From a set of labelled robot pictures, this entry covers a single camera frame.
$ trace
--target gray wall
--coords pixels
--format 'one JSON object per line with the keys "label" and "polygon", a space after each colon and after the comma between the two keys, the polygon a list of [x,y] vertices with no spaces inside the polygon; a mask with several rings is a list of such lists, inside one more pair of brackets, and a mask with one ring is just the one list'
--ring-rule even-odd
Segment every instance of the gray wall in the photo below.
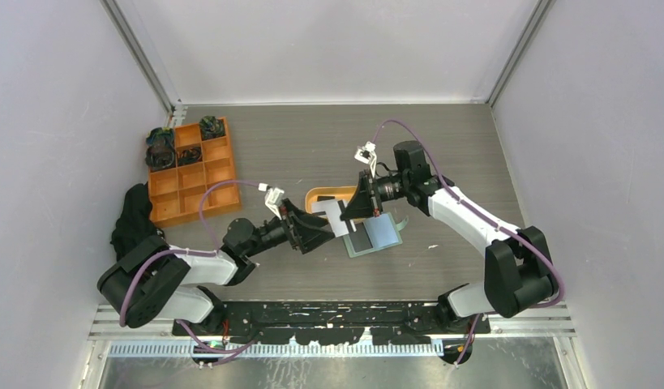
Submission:
{"label": "gray wall", "polygon": [[99,2],[0,2],[0,388],[80,380],[109,234],[164,119]]}
{"label": "gray wall", "polygon": [[495,118],[597,387],[664,387],[664,0],[558,0]]}
{"label": "gray wall", "polygon": [[536,0],[118,0],[192,104],[484,101]]}

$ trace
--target black bracket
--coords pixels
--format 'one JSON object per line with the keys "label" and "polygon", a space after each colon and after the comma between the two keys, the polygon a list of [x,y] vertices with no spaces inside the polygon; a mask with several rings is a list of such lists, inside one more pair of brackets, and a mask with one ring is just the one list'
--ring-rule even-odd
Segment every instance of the black bracket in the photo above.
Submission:
{"label": "black bracket", "polygon": [[358,174],[358,186],[353,197],[341,213],[342,220],[364,219],[379,216],[382,212],[382,199],[379,197],[377,182],[370,170]]}
{"label": "black bracket", "polygon": [[435,307],[436,317],[442,326],[448,327],[463,327],[469,318],[459,318],[456,312],[451,309],[451,304],[448,303],[448,295],[456,290],[463,288],[467,284],[463,284],[448,292],[437,297],[437,305]]}
{"label": "black bracket", "polygon": [[[443,345],[443,355],[440,355],[439,358],[448,363],[449,365],[453,365],[456,363],[458,360],[458,357],[460,356],[461,352],[463,351],[464,347],[464,341],[463,340],[442,340],[442,345]],[[468,345],[468,349],[465,350],[465,354],[461,358],[461,361],[459,362],[460,365],[466,363],[469,359],[470,356],[473,355],[473,344],[470,343]]]}
{"label": "black bracket", "polygon": [[291,247],[300,250],[301,254],[308,253],[334,239],[334,232],[331,229],[323,229],[329,224],[327,219],[298,209],[289,199],[282,200],[280,212],[284,233]]}
{"label": "black bracket", "polygon": [[[169,247],[161,237],[151,235],[145,238],[100,277],[97,289],[119,312],[131,281],[141,265],[150,256],[167,249]],[[173,254],[155,262],[143,275],[131,296],[126,325],[138,328],[155,318],[190,269],[186,262]]]}
{"label": "black bracket", "polygon": [[[538,228],[521,229],[518,235],[551,259],[544,233]],[[516,257],[523,260],[521,265],[516,264]],[[542,261],[512,237],[503,242],[493,241],[485,249],[484,291],[501,316],[511,318],[553,296],[558,289]]]}
{"label": "black bracket", "polygon": [[[460,326],[442,325],[434,304],[427,301],[226,301],[225,305],[235,343],[260,334],[263,344],[288,344],[294,335],[299,344],[311,340],[354,344],[369,327],[375,345],[429,344],[429,335],[463,334],[469,328],[469,320]],[[474,325],[477,333],[491,330],[487,319]],[[197,336],[221,335],[221,331],[195,328]],[[185,332],[175,324],[173,334]]]}

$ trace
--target orange compartment tray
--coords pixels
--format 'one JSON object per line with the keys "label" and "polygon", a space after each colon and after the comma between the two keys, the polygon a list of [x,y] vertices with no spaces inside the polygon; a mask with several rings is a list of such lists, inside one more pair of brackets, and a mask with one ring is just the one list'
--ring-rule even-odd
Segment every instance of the orange compartment tray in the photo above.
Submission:
{"label": "orange compartment tray", "polygon": [[[177,153],[200,146],[198,162],[148,174],[148,194],[152,203],[150,220],[160,228],[198,220],[198,206],[208,188],[236,178],[229,123],[224,122],[225,136],[202,140],[198,123],[174,128]],[[240,210],[241,194],[236,184],[213,190],[203,206],[203,214],[216,216]]]}

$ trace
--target black cloth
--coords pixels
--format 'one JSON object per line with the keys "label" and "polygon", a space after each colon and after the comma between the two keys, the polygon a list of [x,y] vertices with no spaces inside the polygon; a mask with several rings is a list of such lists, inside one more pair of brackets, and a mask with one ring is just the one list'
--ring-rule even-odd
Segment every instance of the black cloth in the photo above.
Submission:
{"label": "black cloth", "polygon": [[110,241],[117,252],[117,261],[150,235],[165,238],[165,233],[150,221],[151,211],[148,184],[132,186],[124,196],[122,214],[117,219]]}

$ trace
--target metal frame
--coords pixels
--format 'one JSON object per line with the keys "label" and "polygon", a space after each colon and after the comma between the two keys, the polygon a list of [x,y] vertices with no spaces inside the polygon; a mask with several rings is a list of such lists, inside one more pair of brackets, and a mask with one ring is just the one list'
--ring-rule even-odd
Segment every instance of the metal frame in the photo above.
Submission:
{"label": "metal frame", "polygon": [[[539,310],[525,310],[515,318],[489,315],[491,333],[478,338],[552,338],[560,367],[569,388],[586,389],[585,375],[576,355],[576,332],[565,304]],[[100,305],[88,336],[88,361],[82,374],[81,389],[98,388],[105,364],[118,357],[193,357],[195,342],[188,336],[172,336],[172,320],[153,320],[136,329],[120,327],[119,315],[109,305]],[[369,328],[356,344],[337,346],[302,346],[289,344],[255,344],[239,355],[243,358],[262,357],[424,357],[443,352],[442,340],[463,339],[463,335],[432,336],[431,344],[374,346]],[[205,336],[205,341],[221,342],[221,336]],[[230,344],[227,349],[237,347]]]}
{"label": "metal frame", "polygon": [[[153,91],[155,91],[155,93],[157,94],[158,99],[160,99],[161,103],[163,104],[165,109],[167,109],[168,112],[173,112],[175,105],[177,103],[181,104],[181,98],[174,91],[173,86],[171,85],[171,80],[169,79],[169,75],[166,74],[166,71],[164,70],[164,67],[162,67],[162,64],[155,63],[154,66],[158,66],[160,67],[160,69],[153,69],[153,64],[148,58],[148,50],[150,50],[151,52],[153,51],[152,42],[149,41],[149,37],[147,36],[145,37],[146,39],[140,40],[138,35],[139,31],[137,30],[142,28],[136,25],[136,29],[134,29],[129,23],[128,17],[133,16],[129,15],[129,13],[133,13],[132,12],[133,6],[126,5],[125,7],[123,7],[125,8],[123,10],[122,7],[119,6],[120,0],[100,0],[100,1],[103,7],[107,10],[109,17],[112,19],[113,23],[117,27],[119,34],[126,42],[126,46],[131,52],[131,55],[138,62],[139,67],[143,72],[145,78],[150,83]],[[501,73],[499,74],[499,77],[496,80],[495,86],[492,89],[489,97],[485,101],[485,104],[488,104],[490,107],[494,107],[496,101],[499,99],[499,96],[506,87],[506,84],[508,83],[508,80],[510,79],[518,62],[520,61],[521,57],[529,47],[530,42],[534,38],[534,35],[536,34],[537,30],[539,29],[539,26],[542,24],[542,21],[546,17],[546,14],[548,13],[549,9],[554,4],[554,2],[555,0],[538,0],[537,5],[534,7],[534,10],[529,17],[527,24],[523,29],[523,32],[518,38],[516,46],[513,48],[513,51],[508,57],[506,65],[501,70]],[[140,22],[139,20],[136,20],[135,24],[141,24],[141,23],[142,22]],[[154,60],[155,60],[154,62],[159,62],[159,58],[157,56],[155,56]],[[164,83],[157,74],[158,70],[161,71],[161,73],[163,73]],[[276,104],[301,105],[305,103],[296,102],[296,103],[276,103]],[[316,104],[332,105],[338,103],[328,102],[328,103],[316,103]],[[387,102],[362,102],[359,104],[387,104]],[[201,106],[201,104],[190,105],[190,106]]]}
{"label": "metal frame", "polygon": [[88,359],[81,374],[79,389],[97,389],[100,386],[111,345],[109,340],[88,341]]}
{"label": "metal frame", "polygon": [[141,72],[143,73],[143,76],[157,95],[157,98],[160,100],[167,112],[171,113],[174,110],[174,102],[169,98],[167,89],[160,81],[160,78],[157,76],[156,72],[153,70],[148,56],[144,52],[136,34],[134,34],[133,29],[129,25],[129,22],[122,12],[122,9],[119,7],[117,0],[100,0],[100,3],[107,11],[107,14],[114,23],[114,26],[119,31],[119,35],[124,40],[124,43],[126,43],[126,47],[134,57]]}
{"label": "metal frame", "polygon": [[491,94],[489,95],[489,99],[486,101],[490,107],[494,107],[496,101],[501,96],[501,93],[506,88],[506,84],[508,84],[508,80],[511,78],[511,75],[516,69],[518,62],[522,58],[523,54],[525,54],[525,51],[532,42],[532,39],[537,33],[539,26],[542,24],[546,14],[549,12],[549,9],[551,9],[551,6],[553,6],[555,2],[556,0],[537,1],[537,5],[534,7],[532,15],[529,17],[529,20],[527,21],[527,24],[525,25],[520,38],[518,38],[516,47],[513,48],[510,57],[508,57],[508,61],[506,61],[506,65],[501,70],[501,74],[496,80],[494,89],[492,89]]}
{"label": "metal frame", "polygon": [[174,128],[183,124],[183,119],[186,118],[186,111],[188,108],[179,101],[176,106],[174,106],[174,111],[170,113],[171,118],[169,119],[169,126]]}

